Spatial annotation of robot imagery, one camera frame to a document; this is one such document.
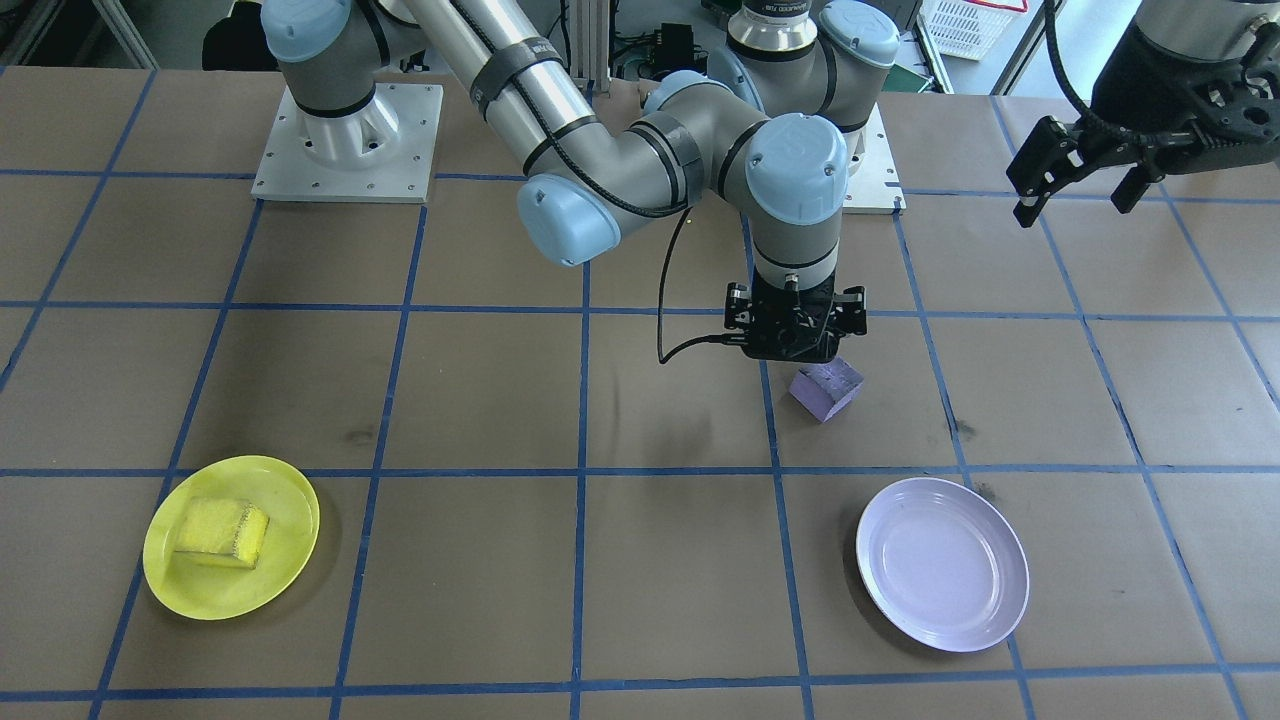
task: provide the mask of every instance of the white plate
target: white plate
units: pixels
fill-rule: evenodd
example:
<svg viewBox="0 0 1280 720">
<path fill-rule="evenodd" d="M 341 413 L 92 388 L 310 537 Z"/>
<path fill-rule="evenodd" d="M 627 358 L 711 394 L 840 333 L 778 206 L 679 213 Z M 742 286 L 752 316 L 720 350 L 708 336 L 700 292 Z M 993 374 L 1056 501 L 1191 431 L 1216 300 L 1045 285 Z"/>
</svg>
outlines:
<svg viewBox="0 0 1280 720">
<path fill-rule="evenodd" d="M 858 523 L 858 569 L 904 633 L 954 652 L 1000 643 L 1027 611 L 1027 555 L 998 510 L 937 478 L 899 480 Z"/>
</svg>

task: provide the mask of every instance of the stain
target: stain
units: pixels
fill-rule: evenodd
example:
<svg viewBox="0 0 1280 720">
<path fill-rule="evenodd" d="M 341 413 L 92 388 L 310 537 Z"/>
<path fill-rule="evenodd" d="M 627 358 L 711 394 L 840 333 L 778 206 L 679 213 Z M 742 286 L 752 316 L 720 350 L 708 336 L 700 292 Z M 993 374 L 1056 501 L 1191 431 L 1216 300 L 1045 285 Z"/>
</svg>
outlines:
<svg viewBox="0 0 1280 720">
<path fill-rule="evenodd" d="M 364 428 L 356 428 L 342 436 L 342 442 L 352 447 L 369 447 L 374 445 L 376 437 L 378 436 L 374 433 L 372 425 L 365 425 Z"/>
<path fill-rule="evenodd" d="M 1000 496 L 996 495 L 996 488 L 991 487 L 987 483 L 978 483 L 973 487 L 973 489 L 974 492 L 978 493 L 979 497 L 982 497 L 983 500 L 986 500 L 992 505 L 1000 502 Z"/>
<path fill-rule="evenodd" d="M 960 433 L 960 439 L 973 439 L 978 437 L 978 430 L 959 418 L 956 418 L 956 432 Z"/>
</svg>

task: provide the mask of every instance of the yellow sponge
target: yellow sponge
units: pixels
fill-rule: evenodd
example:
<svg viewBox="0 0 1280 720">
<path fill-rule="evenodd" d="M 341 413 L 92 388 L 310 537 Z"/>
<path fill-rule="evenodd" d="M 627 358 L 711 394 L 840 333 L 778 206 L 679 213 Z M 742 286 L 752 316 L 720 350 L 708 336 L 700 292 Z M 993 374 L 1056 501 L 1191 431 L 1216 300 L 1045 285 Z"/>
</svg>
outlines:
<svg viewBox="0 0 1280 720">
<path fill-rule="evenodd" d="M 268 520 L 247 500 L 195 497 L 187 505 L 174 552 L 201 565 L 252 569 Z"/>
</svg>

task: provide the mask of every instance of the metal frame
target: metal frame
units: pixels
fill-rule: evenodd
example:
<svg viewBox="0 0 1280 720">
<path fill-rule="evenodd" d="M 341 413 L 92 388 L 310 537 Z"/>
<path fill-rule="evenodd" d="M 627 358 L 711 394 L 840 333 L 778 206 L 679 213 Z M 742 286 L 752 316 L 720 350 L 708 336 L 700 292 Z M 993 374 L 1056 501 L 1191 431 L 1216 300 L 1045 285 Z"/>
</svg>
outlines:
<svg viewBox="0 0 1280 720">
<path fill-rule="evenodd" d="M 581 85 L 595 82 L 596 92 L 608 92 L 613 50 L 609 4 L 605 0 L 570 0 L 567 20 L 573 50 L 570 77 Z"/>
<path fill-rule="evenodd" d="M 929 67 L 929 72 L 933 73 L 933 82 L 938 85 L 938 90 L 942 92 L 955 95 L 956 88 L 951 85 L 951 76 L 947 74 L 942 54 L 938 53 L 938 46 L 933 44 L 933 33 L 929 32 L 929 20 L 924 19 L 923 14 L 915 19 L 915 35 L 920 40 L 920 51 L 924 53 L 924 63 Z"/>
<path fill-rule="evenodd" d="M 893 150 L 888 143 L 888 132 L 884 129 L 879 105 L 872 108 L 872 114 L 867 118 L 863 142 L 865 147 L 859 159 L 858 172 L 849 178 L 844 213 L 888 215 L 906 210 L 906 195 L 897 177 L 897 165 L 893 163 Z"/>
<path fill-rule="evenodd" d="M 333 169 L 316 163 L 302 143 L 302 110 L 285 88 L 251 195 L 302 202 L 426 202 L 444 87 L 378 83 L 378 94 L 396 110 L 401 147 L 406 151 L 362 169 Z"/>
<path fill-rule="evenodd" d="M 1053 0 L 1043 0 L 1043 3 L 1051 3 Z M 1053 17 L 1057 18 L 1062 13 L 1062 8 L 1066 6 L 1068 0 L 1059 0 L 1053 6 Z M 1023 38 L 1018 41 L 1018 47 L 1014 49 L 1014 55 L 1009 59 L 1005 69 L 996 78 L 996 85 L 992 86 L 992 95 L 1010 95 L 1014 87 L 1018 86 L 1018 81 L 1023 79 L 1023 74 L 1027 72 L 1027 65 L 1030 64 L 1032 58 L 1039 51 L 1041 45 L 1044 44 L 1044 13 L 1037 10 L 1032 22 L 1027 26 L 1027 31 L 1023 32 Z"/>
<path fill-rule="evenodd" d="M 27 18 L 9 38 L 9 46 L 0 53 L 0 65 L 23 65 L 45 40 L 67 0 L 36 0 Z"/>
<path fill-rule="evenodd" d="M 124 54 L 129 56 L 129 61 L 145 70 L 160 69 L 151 49 L 142 40 L 138 26 L 129 19 L 120 0 L 93 0 L 93 6 L 97 8 L 97 14 L 102 17 L 102 22 L 106 23 L 111 35 L 115 36 L 115 41 L 124 49 Z"/>
</svg>

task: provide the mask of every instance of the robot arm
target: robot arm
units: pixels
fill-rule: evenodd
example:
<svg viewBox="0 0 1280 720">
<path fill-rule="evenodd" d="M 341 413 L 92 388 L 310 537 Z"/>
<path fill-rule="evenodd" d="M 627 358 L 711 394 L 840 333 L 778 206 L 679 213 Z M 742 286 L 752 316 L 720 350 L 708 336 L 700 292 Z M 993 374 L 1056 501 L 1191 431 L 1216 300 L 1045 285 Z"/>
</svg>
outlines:
<svg viewBox="0 0 1280 720">
<path fill-rule="evenodd" d="M 369 142 L 370 127 L 396 123 L 372 74 L 425 36 L 522 160 L 520 217 L 554 263 L 585 263 L 716 192 L 748 217 L 755 260 L 750 288 L 730 284 L 724 325 L 741 334 L 724 342 L 751 357 L 823 363 L 841 337 L 867 332 L 861 288 L 835 286 L 856 152 L 846 133 L 867 122 L 892 65 L 876 58 L 859 72 L 865 63 L 850 59 L 861 8 L 870 10 L 835 0 L 819 36 L 808 0 L 749 0 L 721 58 L 727 82 L 673 73 L 617 137 L 515 0 L 268 0 L 264 27 L 305 113 L 307 147 L 335 165 L 393 151 Z"/>
<path fill-rule="evenodd" d="M 1144 0 L 1087 106 L 1065 82 L 1046 3 L 1050 58 L 1080 111 L 1042 118 L 1009 165 L 1030 227 L 1044 204 L 1100 168 L 1133 165 L 1111 195 L 1129 213 L 1152 183 L 1280 158 L 1280 3 Z"/>
</svg>

